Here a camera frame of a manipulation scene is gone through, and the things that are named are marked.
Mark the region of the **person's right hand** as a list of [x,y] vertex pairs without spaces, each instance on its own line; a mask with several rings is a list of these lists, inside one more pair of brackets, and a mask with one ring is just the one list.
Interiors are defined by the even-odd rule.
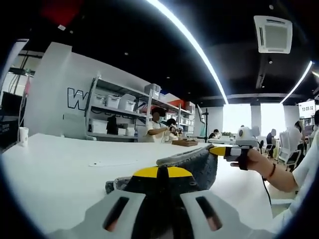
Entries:
[[255,149],[250,149],[247,153],[247,169],[258,172],[263,178],[268,178],[272,172],[273,165]]

